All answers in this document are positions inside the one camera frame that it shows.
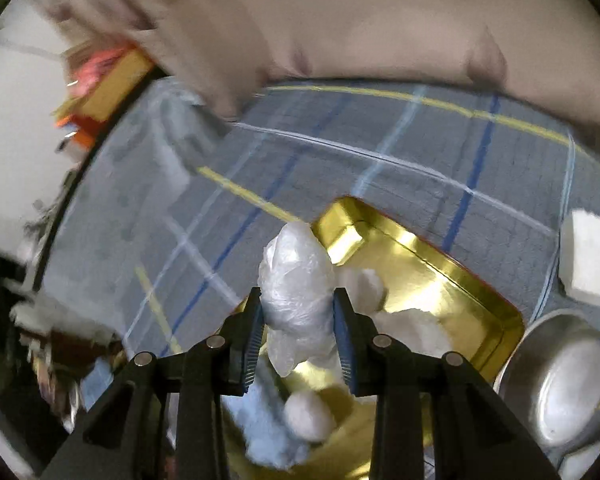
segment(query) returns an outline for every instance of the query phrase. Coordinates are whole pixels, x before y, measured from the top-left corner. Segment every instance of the metal screw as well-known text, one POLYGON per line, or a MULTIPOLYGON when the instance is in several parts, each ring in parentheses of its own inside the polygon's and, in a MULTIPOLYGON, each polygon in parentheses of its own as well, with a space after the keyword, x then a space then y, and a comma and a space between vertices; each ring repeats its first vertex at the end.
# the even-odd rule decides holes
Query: metal screw
POLYGON ((209 348, 221 348, 222 346, 224 346, 224 343, 224 337, 222 337, 221 335, 213 335, 207 338, 206 340, 206 345, 209 348))
POLYGON ((134 363, 137 366, 144 366, 151 362, 153 359, 152 355, 149 352, 140 352, 136 357, 134 357, 134 363))
POLYGON ((464 363, 464 358, 457 352, 449 352, 446 355, 445 360, 452 366, 460 366, 464 363))
POLYGON ((378 348, 387 348, 391 346, 391 338, 384 334, 379 334, 374 338, 374 345, 378 348))

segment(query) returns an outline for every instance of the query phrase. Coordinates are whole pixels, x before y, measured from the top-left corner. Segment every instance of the white block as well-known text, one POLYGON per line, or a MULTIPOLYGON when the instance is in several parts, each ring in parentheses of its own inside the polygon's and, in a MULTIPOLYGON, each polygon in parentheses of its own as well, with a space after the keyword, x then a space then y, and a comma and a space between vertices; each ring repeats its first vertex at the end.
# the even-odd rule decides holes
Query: white block
POLYGON ((567 296, 600 306, 600 216, 576 209, 565 218, 558 276, 567 296))

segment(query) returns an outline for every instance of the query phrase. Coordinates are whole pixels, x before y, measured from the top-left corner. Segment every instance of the gold tray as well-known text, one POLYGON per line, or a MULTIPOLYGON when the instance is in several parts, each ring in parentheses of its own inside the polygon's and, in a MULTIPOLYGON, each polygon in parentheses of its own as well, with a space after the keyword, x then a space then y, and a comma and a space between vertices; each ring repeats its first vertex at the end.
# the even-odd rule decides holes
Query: gold tray
MULTIPOLYGON (((524 332, 519 311, 450 256, 352 196, 335 200, 312 230, 335 265, 375 269, 387 289, 389 312, 419 308, 434 314, 454 350, 493 382, 524 332)), ((307 387, 329 405, 338 428, 309 460, 290 472, 231 460, 242 478, 360 479, 368 476, 375 403, 353 400, 332 375, 302 363, 282 380, 286 389, 307 387)), ((430 444, 430 416, 424 413, 424 441, 430 444)))

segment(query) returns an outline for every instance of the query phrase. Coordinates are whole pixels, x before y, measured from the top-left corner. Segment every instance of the white ball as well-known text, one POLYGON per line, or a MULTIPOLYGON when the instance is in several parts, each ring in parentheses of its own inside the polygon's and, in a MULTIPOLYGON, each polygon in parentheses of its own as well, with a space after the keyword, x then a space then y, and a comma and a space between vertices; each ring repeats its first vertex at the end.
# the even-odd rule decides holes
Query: white ball
POLYGON ((308 442, 327 440, 336 427, 327 405, 311 390, 291 394, 285 403, 285 420, 296 436, 308 442))

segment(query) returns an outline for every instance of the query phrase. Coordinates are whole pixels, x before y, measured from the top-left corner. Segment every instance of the white eraser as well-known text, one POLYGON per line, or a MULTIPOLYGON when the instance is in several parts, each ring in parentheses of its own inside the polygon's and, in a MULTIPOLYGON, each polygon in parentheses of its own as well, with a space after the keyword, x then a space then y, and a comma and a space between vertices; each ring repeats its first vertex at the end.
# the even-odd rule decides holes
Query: white eraser
POLYGON ((575 209, 564 219, 558 276, 567 296, 600 306, 600 216, 575 209))

